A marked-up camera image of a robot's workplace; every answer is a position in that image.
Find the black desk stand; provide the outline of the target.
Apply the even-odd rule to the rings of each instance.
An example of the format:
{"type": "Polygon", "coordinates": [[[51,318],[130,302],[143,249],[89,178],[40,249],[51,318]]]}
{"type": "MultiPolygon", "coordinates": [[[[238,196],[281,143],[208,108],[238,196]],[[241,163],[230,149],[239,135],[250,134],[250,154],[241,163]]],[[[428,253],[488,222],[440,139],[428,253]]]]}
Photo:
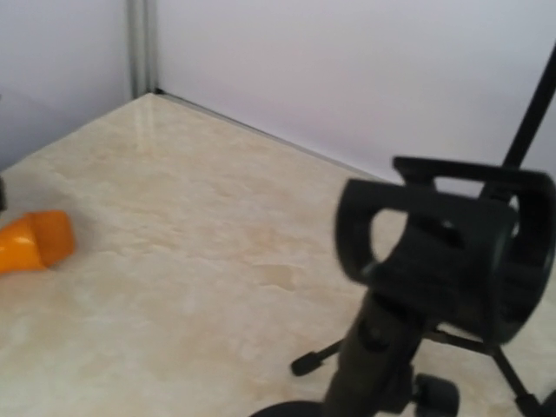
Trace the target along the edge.
{"type": "Polygon", "coordinates": [[[455,416],[457,386],[416,374],[427,339],[491,357],[524,416],[552,416],[553,396],[529,393],[502,351],[539,305],[555,259],[555,184],[521,168],[555,94],[549,59],[500,166],[398,156],[402,185],[352,179],[335,217],[344,274],[367,288],[346,336],[291,364],[338,367],[322,401],[293,400],[264,416],[455,416]]]}

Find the orange microphone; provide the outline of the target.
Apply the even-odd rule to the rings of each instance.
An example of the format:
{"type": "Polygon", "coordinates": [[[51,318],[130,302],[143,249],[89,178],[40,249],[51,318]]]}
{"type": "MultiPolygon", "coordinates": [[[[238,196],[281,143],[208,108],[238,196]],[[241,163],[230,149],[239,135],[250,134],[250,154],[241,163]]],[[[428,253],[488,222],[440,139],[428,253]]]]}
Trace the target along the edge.
{"type": "Polygon", "coordinates": [[[45,270],[75,250],[73,226],[65,211],[29,212],[1,228],[1,274],[45,270]]]}

